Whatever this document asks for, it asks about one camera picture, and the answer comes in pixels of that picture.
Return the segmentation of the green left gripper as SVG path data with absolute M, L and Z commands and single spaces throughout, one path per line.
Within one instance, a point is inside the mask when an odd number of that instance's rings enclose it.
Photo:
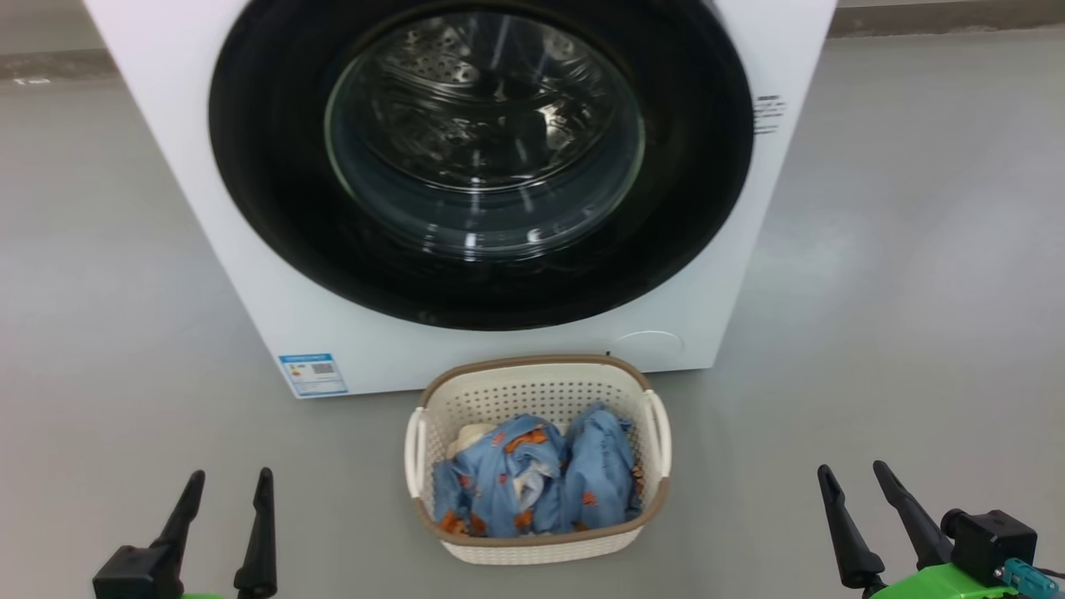
M 206 482 L 203 470 L 194 471 L 176 501 L 171 515 L 155 538 L 155 547 L 173 548 L 183 554 L 189 528 L 196 519 Z M 278 590 L 276 554 L 275 485 L 271 468 L 262 468 L 252 497 L 255 519 L 250 543 L 235 573 L 237 599 L 271 599 Z M 227 599 L 220 594 L 183 594 L 179 599 Z

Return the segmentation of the steel washing machine drum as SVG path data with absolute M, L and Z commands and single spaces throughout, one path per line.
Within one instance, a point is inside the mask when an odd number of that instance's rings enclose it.
M 420 250 L 517 260 L 575 243 L 641 171 L 636 94 L 607 56 L 505 12 L 402 25 L 355 56 L 324 110 L 335 178 Z

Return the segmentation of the cream perforated laundry basket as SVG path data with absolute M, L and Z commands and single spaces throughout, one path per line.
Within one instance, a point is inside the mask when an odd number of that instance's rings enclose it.
M 431 471 L 464 425 L 496 425 L 528 412 L 554 424 L 564 439 L 574 418 L 596 402 L 632 422 L 629 443 L 642 477 L 640 516 L 621 527 L 514 538 L 458 536 L 433 522 Z M 662 399 L 634 365 L 607 355 L 544 355 L 461 365 L 423 391 L 404 435 L 404 477 L 419 520 L 453 557 L 478 565 L 570 562 L 627 548 L 663 508 L 672 462 L 671 425 Z

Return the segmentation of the blue garment with orange prints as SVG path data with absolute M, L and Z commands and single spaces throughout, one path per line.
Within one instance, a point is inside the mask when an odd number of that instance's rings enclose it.
M 476 425 L 473 441 L 435 463 L 431 519 L 458 536 L 569 533 L 562 501 L 567 455 L 562 433 L 532 414 Z

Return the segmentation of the cream white cloth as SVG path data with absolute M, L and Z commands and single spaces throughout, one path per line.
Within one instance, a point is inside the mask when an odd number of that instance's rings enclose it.
M 454 459 L 459 453 L 468 450 L 469 447 L 475 444 L 478 440 L 482 439 L 487 433 L 491 433 L 496 428 L 493 423 L 473 423 L 464 425 L 458 432 L 455 440 L 448 446 L 446 450 L 446 458 Z

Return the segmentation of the round white filter cover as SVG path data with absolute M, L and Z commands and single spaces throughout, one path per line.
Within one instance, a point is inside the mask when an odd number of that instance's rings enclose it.
M 685 349 L 676 334 L 644 330 L 617 338 L 607 353 L 640 371 L 658 372 L 679 370 Z

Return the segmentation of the blue garment with dark print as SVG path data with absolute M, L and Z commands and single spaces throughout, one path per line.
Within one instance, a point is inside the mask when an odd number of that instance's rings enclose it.
M 642 477 L 630 427 L 630 421 L 596 402 L 567 430 L 562 507 L 572 531 L 621 527 L 641 515 Z

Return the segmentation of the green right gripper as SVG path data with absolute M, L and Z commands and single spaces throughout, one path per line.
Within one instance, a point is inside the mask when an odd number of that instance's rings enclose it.
M 874 460 L 874 475 L 908 534 L 920 572 L 889 585 L 883 583 L 881 574 L 885 566 L 882 558 L 869 549 L 855 527 L 835 473 L 829 465 L 821 465 L 817 469 L 817 480 L 842 587 L 862 590 L 864 599 L 1014 599 L 1018 596 L 1016 588 L 1001 581 L 983 587 L 954 565 L 944 565 L 950 562 L 954 543 L 944 535 L 886 462 Z

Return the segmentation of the white front-load washing machine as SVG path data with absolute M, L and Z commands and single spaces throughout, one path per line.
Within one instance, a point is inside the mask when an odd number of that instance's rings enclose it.
M 461 365 L 610 356 L 617 338 L 644 330 L 681 338 L 679 370 L 710 368 L 840 2 L 705 0 L 741 54 L 755 114 L 746 185 L 719 234 L 666 284 L 605 314 L 546 329 L 480 331 L 439 329 L 344 300 L 279 257 L 242 215 L 216 164 L 208 110 L 224 42 L 251 1 L 84 3 L 271 359 L 280 369 L 281 355 L 331 354 L 349 395 L 424 389 Z

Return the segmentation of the blue energy label sticker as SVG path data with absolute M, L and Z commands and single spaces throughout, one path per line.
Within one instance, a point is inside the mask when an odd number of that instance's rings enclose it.
M 296 398 L 349 394 L 349 386 L 331 354 L 281 355 L 278 363 Z

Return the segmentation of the round black washing machine door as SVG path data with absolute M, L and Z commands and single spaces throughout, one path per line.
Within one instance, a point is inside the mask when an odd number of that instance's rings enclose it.
M 335 178 L 324 110 L 344 68 L 398 26 L 466 11 L 559 27 L 636 94 L 641 171 L 613 215 L 573 244 L 517 260 L 426 253 Z M 252 0 L 224 42 L 208 114 L 225 188 L 290 265 L 381 314 L 480 331 L 581 321 L 666 284 L 730 218 L 755 141 L 750 78 L 705 0 Z

